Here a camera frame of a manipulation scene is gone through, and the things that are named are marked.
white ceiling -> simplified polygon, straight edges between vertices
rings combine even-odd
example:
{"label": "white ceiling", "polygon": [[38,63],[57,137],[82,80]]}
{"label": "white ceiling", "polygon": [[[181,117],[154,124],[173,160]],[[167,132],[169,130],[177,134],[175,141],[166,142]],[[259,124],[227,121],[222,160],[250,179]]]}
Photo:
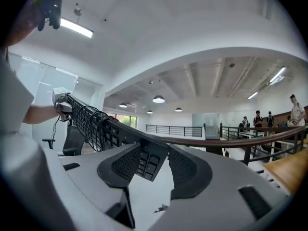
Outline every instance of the white ceiling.
{"label": "white ceiling", "polygon": [[[79,19],[73,13],[76,3],[82,9]],[[63,0],[62,17],[92,29],[93,38],[86,38],[66,28],[53,30],[46,26],[25,42],[70,55],[85,62],[86,67],[75,68],[75,64],[66,62],[61,66],[60,56],[57,62],[50,58],[44,61],[42,55],[33,52],[29,53],[32,58],[104,84],[116,73],[121,57],[151,29],[175,22],[183,14],[191,13],[194,20],[193,13],[198,11],[237,11],[264,17],[264,3],[265,0]]]}
{"label": "white ceiling", "polygon": [[292,80],[294,64],[260,57],[230,57],[217,59],[215,62],[203,61],[178,66],[110,95],[105,99],[104,106],[118,108],[121,102],[126,102],[131,104],[130,111],[145,114],[148,110],[155,111],[164,105],[153,103],[156,95],[162,95],[166,104],[191,102],[193,98],[245,102],[250,95],[268,83],[282,66],[287,66],[282,74],[285,78],[282,81]]}

black slot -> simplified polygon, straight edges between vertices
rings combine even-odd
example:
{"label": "black slot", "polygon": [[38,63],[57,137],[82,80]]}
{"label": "black slot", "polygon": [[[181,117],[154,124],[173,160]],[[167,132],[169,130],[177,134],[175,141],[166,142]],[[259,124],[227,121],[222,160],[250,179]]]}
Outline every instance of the black slot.
{"label": "black slot", "polygon": [[242,187],[238,191],[254,214],[256,220],[259,220],[271,210],[270,205],[253,186]]}

fluorescent light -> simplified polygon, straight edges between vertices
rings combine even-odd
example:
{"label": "fluorescent light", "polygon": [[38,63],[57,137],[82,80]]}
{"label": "fluorescent light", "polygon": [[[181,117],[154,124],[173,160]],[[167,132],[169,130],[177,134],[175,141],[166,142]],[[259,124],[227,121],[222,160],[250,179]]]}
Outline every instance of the fluorescent light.
{"label": "fluorescent light", "polygon": [[93,35],[93,31],[85,28],[85,27],[82,27],[74,22],[71,22],[71,21],[68,21],[68,20],[65,20],[63,18],[61,18],[61,26],[64,26],[64,27],[67,27],[75,32],[78,32],[78,33],[81,33],[83,34],[84,36],[87,36],[89,38],[92,37]]}
{"label": "fluorescent light", "polygon": [[59,71],[59,72],[65,73],[65,74],[67,74],[67,75],[73,76],[73,77],[75,77],[75,78],[78,78],[77,75],[74,75],[74,74],[72,74],[72,73],[70,73],[70,72],[67,72],[67,71],[65,71],[65,70],[62,70],[62,69],[60,69],[60,68],[56,68],[56,70]]}
{"label": "fluorescent light", "polygon": [[278,72],[278,74],[276,74],[276,75],[274,76],[274,78],[272,78],[269,82],[270,82],[270,83],[273,82],[273,81],[275,80],[275,78],[277,78],[285,69],[286,69],[286,68],[283,67],[283,68]]}
{"label": "fluorescent light", "polygon": [[127,108],[127,104],[126,103],[121,103],[119,106],[122,107],[122,108]]}
{"label": "fluorescent light", "polygon": [[26,61],[29,61],[29,62],[33,62],[33,63],[36,63],[36,64],[40,64],[39,61],[34,60],[34,59],[30,58],[30,57],[22,56],[21,58],[24,59],[24,60],[26,60]]}
{"label": "fluorescent light", "polygon": [[252,94],[248,99],[253,98],[254,96],[256,96],[258,94],[258,92],[255,92],[254,94]]}
{"label": "fluorescent light", "polygon": [[283,76],[280,76],[280,77],[276,78],[273,82],[271,82],[270,85],[274,85],[274,84],[276,84],[277,82],[282,81],[283,79],[284,79],[284,77],[283,77]]}
{"label": "fluorescent light", "polygon": [[45,83],[45,82],[41,82],[41,81],[39,81],[39,83],[40,83],[40,84],[43,84],[43,85],[46,85],[46,86],[51,87],[51,85],[50,85],[50,84],[47,84],[47,83]]}
{"label": "fluorescent light", "polygon": [[153,98],[153,102],[154,103],[164,103],[165,99],[162,96],[158,95]]}

button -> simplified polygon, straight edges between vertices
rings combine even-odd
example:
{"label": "button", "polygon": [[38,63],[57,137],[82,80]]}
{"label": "button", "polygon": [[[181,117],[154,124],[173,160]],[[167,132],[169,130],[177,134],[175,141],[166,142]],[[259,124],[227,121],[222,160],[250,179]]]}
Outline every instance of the button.
{"label": "button", "polygon": [[137,172],[138,172],[138,173],[141,173],[141,174],[143,175],[143,170],[137,169]]}
{"label": "button", "polygon": [[138,166],[138,168],[140,168],[140,169],[144,170],[144,169],[145,169],[145,166],[143,166],[143,165],[139,165],[139,166]]}
{"label": "button", "polygon": [[149,173],[145,173],[145,178],[147,179],[147,180],[150,180],[151,178],[152,178],[152,176],[153,175],[151,175],[151,174],[149,174]]}
{"label": "button", "polygon": [[146,168],[146,172],[149,172],[149,173],[153,174],[155,169],[156,169],[156,165],[149,163],[148,167]]}
{"label": "button", "polygon": [[117,145],[117,141],[118,141],[117,137],[112,136],[112,143]]}
{"label": "button", "polygon": [[145,161],[145,160],[143,160],[143,159],[140,159],[140,164],[145,166],[146,161]]}
{"label": "button", "polygon": [[154,164],[158,164],[158,162],[159,162],[159,157],[157,157],[157,156],[151,156],[150,157],[150,162],[152,162],[152,163],[154,163]]}
{"label": "button", "polygon": [[111,131],[115,134],[118,134],[118,130],[116,128],[111,128]]}
{"label": "button", "polygon": [[145,159],[145,160],[147,160],[148,159],[148,153],[146,153],[146,152],[140,152],[140,158],[143,158],[143,159]]}

wooden surface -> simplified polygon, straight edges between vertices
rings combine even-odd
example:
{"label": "wooden surface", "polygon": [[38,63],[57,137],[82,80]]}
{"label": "wooden surface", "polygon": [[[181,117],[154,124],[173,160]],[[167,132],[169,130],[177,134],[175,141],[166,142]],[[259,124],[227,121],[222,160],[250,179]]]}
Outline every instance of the wooden surface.
{"label": "wooden surface", "polygon": [[308,171],[308,149],[287,158],[265,163],[264,168],[291,193],[296,193]]}

